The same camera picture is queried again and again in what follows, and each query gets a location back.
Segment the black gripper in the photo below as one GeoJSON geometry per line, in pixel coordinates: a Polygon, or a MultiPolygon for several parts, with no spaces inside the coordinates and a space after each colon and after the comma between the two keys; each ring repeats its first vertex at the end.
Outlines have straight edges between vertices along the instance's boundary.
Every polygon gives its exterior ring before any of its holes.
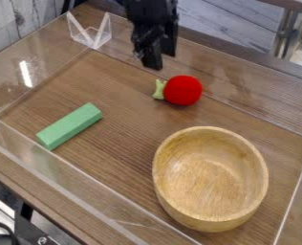
{"type": "Polygon", "coordinates": [[[178,18],[173,17],[164,24],[133,24],[133,53],[141,57],[144,67],[160,71],[162,69],[161,52],[174,56],[178,18]]]}

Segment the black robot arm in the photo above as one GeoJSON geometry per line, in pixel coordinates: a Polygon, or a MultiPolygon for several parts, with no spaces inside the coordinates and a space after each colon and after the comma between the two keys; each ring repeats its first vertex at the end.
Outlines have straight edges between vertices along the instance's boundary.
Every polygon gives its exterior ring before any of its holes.
{"type": "Polygon", "coordinates": [[[124,0],[126,19],[133,24],[133,54],[145,68],[162,69],[162,55],[174,56],[177,0],[124,0]]]}

